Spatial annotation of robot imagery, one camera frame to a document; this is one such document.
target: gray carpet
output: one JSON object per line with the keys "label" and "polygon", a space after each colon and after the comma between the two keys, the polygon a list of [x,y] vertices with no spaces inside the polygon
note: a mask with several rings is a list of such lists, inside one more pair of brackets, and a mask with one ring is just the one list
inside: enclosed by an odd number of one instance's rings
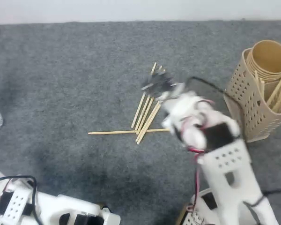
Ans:
{"label": "gray carpet", "polygon": [[[106,202],[123,225],[171,225],[194,192],[192,155],[170,134],[129,129],[154,61],[177,81],[224,88],[241,51],[281,42],[281,22],[109,22],[0,26],[0,170],[32,174],[39,191]],[[227,112],[221,95],[194,85]],[[163,113],[155,119],[159,128]],[[252,143],[262,189],[281,188],[281,127]],[[281,224],[281,195],[270,202]]]}

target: pile of wooden sticks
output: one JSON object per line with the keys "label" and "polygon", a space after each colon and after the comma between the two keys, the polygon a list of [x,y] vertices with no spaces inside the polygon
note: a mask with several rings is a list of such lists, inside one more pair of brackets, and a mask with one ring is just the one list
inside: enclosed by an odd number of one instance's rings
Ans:
{"label": "pile of wooden sticks", "polygon": [[281,110],[281,79],[273,90],[271,96],[266,102],[268,106],[276,113],[280,113]]}
{"label": "pile of wooden sticks", "polygon": [[[151,75],[155,72],[156,65],[157,65],[157,63],[154,63],[153,68],[151,70]],[[154,98],[151,97],[150,95],[147,95],[147,98],[144,102],[145,97],[146,97],[146,93],[144,92],[143,95],[141,96],[140,103],[137,107],[134,119],[132,121],[131,128],[134,128],[134,130],[89,132],[88,134],[89,135],[137,134],[137,138],[136,138],[135,142],[137,144],[140,144],[144,135],[147,132],[169,131],[168,129],[148,129],[149,126],[151,125],[153,119],[157,115],[157,113],[161,107],[161,104],[160,104],[160,102],[157,102],[155,107],[153,108],[151,114],[147,118],[150,108],[154,102]]]}

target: chopstick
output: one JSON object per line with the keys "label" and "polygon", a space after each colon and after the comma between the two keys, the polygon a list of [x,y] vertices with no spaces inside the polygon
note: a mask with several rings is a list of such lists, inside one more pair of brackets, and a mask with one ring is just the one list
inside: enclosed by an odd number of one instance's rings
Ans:
{"label": "chopstick", "polygon": [[[165,132],[170,131],[169,129],[150,129],[147,132]],[[117,134],[135,134],[136,130],[121,130],[121,131],[101,131],[101,132],[88,132],[89,135],[117,135]]]}

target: utensil holder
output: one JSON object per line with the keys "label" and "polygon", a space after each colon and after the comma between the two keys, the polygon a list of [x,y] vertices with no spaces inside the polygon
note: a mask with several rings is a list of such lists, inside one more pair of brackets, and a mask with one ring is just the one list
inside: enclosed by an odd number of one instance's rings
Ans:
{"label": "utensil holder", "polygon": [[255,78],[248,70],[246,57],[250,49],[242,52],[240,62],[228,83],[226,93],[233,97],[243,108],[243,112],[231,99],[224,95],[225,102],[231,113],[240,126],[241,113],[245,120],[245,137],[247,142],[254,142],[267,138],[270,133],[281,124],[281,106],[279,113],[273,112],[266,104],[278,82],[265,84],[265,99],[261,97]]}

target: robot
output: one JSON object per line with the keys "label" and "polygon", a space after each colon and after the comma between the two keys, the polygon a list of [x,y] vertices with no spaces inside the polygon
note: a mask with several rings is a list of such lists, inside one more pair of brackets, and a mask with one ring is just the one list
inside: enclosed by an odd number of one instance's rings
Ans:
{"label": "robot", "polygon": [[[196,193],[177,225],[278,225],[256,181],[238,124],[216,111],[211,101],[189,90],[191,80],[175,83],[165,71],[158,70],[142,87],[165,110],[162,125],[196,154],[210,186],[199,192],[197,170]],[[227,180],[228,174],[233,182]],[[30,179],[0,180],[0,225],[120,223],[120,217],[107,207],[64,195],[36,193],[31,184]]]}
{"label": "robot", "polygon": [[33,193],[31,179],[0,181],[0,225],[119,225],[120,216],[100,206],[65,195]]}
{"label": "robot", "polygon": [[[199,192],[196,171],[196,193],[177,225],[278,225],[256,181],[239,125],[191,91],[192,79],[175,83],[158,70],[142,87],[165,110],[162,125],[195,152],[210,186]],[[227,175],[232,175],[233,182]]]}

